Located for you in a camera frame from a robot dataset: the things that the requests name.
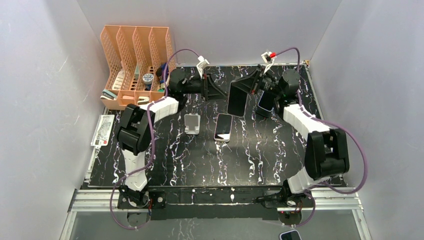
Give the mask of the blue case phone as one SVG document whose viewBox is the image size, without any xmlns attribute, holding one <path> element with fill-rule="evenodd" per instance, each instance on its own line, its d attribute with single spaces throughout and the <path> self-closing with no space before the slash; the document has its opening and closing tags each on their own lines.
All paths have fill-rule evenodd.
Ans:
<svg viewBox="0 0 424 240">
<path fill-rule="evenodd" d="M 272 112 L 274 107 L 275 96 L 269 92 L 264 91 L 258 103 L 258 109 L 266 112 Z"/>
</svg>

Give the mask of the clear case phone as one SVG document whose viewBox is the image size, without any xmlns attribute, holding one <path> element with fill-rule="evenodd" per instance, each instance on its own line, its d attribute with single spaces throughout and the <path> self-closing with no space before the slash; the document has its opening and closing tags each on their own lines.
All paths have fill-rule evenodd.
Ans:
<svg viewBox="0 0 424 240">
<path fill-rule="evenodd" d="M 247 93 L 237 87 L 231 87 L 228 95 L 227 113 L 236 117 L 245 115 Z"/>
</svg>

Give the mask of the black phone stand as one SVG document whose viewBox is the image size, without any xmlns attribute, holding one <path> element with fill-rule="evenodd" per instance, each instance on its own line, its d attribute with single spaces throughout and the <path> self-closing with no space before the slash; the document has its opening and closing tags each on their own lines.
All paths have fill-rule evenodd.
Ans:
<svg viewBox="0 0 424 240">
<path fill-rule="evenodd" d="M 257 106 L 256 107 L 256 110 L 255 110 L 255 113 L 256 113 L 256 115 L 258 115 L 258 116 L 260 116 L 260 117 L 262 117 L 264 119 L 268 119 L 268 118 L 270 118 L 272 116 L 273 111 L 272 110 L 268 110 L 268 109 L 264 109 L 264 108 L 262 108 L 260 106 Z"/>
</svg>

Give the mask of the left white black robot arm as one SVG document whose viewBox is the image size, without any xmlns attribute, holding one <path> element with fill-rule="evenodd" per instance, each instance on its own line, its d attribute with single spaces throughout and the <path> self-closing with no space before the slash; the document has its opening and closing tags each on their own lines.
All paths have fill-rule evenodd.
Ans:
<svg viewBox="0 0 424 240">
<path fill-rule="evenodd" d="M 176 68 L 168 75 L 168 95 L 148 104 L 128 104 L 121 116 L 117 141 L 125 163 L 125 175 L 118 180 L 119 193 L 134 207 L 149 203 L 147 193 L 148 168 L 154 160 L 146 161 L 148 147 L 153 146 L 154 124 L 179 113 L 187 103 L 188 94 L 199 94 L 205 101 L 224 100 L 228 94 L 212 79 L 211 74 L 186 75 Z"/>
</svg>

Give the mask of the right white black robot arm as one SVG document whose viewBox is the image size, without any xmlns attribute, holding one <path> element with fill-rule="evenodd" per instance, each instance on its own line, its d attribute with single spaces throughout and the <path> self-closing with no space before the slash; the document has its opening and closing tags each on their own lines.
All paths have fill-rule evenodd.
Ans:
<svg viewBox="0 0 424 240">
<path fill-rule="evenodd" d="M 322 123 L 303 108 L 298 70 L 287 69 L 281 77 L 275 77 L 268 69 L 258 65 L 253 72 L 230 82 L 227 112 L 237 117 L 244 116 L 247 96 L 262 91 L 257 114 L 267 118 L 275 112 L 305 139 L 301 170 L 286 179 L 279 192 L 253 200 L 263 206 L 274 202 L 295 207 L 312 188 L 349 170 L 347 135 L 340 128 Z"/>
</svg>

